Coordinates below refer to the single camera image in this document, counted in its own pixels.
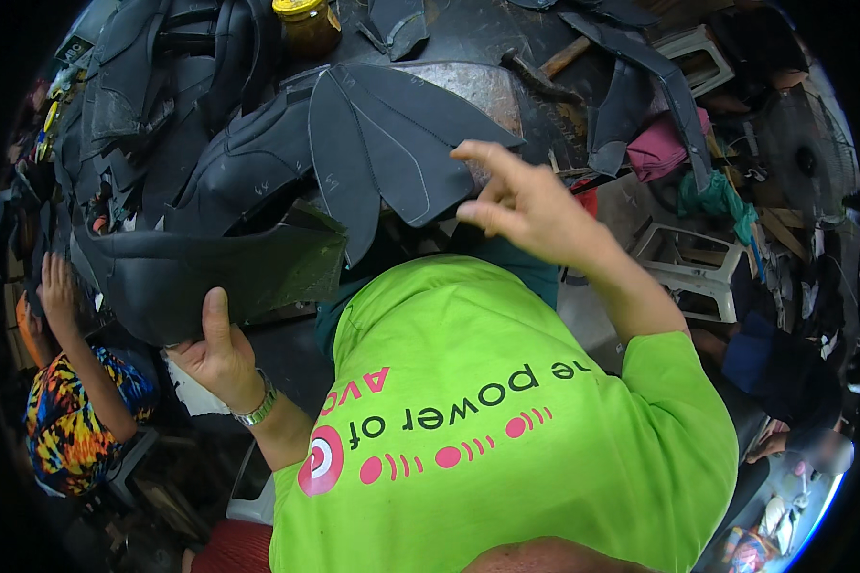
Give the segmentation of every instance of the lime green shirt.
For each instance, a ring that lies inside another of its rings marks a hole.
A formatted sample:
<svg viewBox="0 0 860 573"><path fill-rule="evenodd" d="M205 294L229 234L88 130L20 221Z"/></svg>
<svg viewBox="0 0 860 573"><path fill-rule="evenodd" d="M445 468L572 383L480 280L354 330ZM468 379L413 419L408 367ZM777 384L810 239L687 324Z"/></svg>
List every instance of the lime green shirt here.
<svg viewBox="0 0 860 573"><path fill-rule="evenodd" d="M441 255L357 293L309 458L275 474L273 571L459 571L556 535L688 571L726 510L737 443L680 332L620 378L513 274Z"/></svg>

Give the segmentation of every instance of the pink dot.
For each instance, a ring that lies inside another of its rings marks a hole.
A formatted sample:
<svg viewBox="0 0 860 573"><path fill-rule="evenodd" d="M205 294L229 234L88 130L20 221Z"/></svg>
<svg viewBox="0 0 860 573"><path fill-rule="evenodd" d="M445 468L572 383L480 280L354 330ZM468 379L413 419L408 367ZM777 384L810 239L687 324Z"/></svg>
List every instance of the pink dot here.
<svg viewBox="0 0 860 573"><path fill-rule="evenodd" d="M526 431L526 420L522 418L514 418L506 423L506 435L509 437L519 437Z"/></svg>
<svg viewBox="0 0 860 573"><path fill-rule="evenodd" d="M360 467L360 481L366 485L376 481L381 474L382 460L376 456L363 462L363 465Z"/></svg>
<svg viewBox="0 0 860 573"><path fill-rule="evenodd" d="M460 452L457 447L441 447L440 450L436 452L436 464L443 468L452 467L458 464L460 459L462 459L462 452Z"/></svg>

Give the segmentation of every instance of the metal watch band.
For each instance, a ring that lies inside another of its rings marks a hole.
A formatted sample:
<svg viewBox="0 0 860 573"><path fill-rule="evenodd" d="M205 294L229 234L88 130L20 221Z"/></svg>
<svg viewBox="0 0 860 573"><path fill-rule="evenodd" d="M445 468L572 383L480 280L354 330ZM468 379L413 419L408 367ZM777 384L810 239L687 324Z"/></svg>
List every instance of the metal watch band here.
<svg viewBox="0 0 860 573"><path fill-rule="evenodd" d="M277 391L270 384L270 379L268 375L264 373L264 371L260 368L255 369L259 375L261 375L261 379L264 381L264 400L261 402L261 406L255 408L252 412L248 414L236 414L233 412L233 418L239 420L242 424L245 425L255 425L261 424L261 421L268 417L270 414L270 409L274 406L274 403L277 401Z"/></svg>

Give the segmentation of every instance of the glass jar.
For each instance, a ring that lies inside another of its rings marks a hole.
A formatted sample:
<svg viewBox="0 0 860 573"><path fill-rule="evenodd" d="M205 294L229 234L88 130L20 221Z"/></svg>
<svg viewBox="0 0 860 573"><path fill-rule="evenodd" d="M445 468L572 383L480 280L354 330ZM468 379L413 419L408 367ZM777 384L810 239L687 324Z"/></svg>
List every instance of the glass jar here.
<svg viewBox="0 0 860 573"><path fill-rule="evenodd" d="M341 23L328 0L273 0L287 30L287 48L299 58L318 60L341 40Z"/></svg>

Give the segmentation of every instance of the wooden hammer handle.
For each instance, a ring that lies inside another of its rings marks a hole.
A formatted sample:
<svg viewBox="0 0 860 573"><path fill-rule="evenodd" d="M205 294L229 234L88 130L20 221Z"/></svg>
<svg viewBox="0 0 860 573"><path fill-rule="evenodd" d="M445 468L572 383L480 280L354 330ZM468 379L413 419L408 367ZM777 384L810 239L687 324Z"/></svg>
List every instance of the wooden hammer handle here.
<svg viewBox="0 0 860 573"><path fill-rule="evenodd" d="M581 53L585 52L589 46L590 39L580 36L576 40L573 40L564 50L551 56L547 62L542 64L539 70L550 80L566 68L569 63L573 62Z"/></svg>

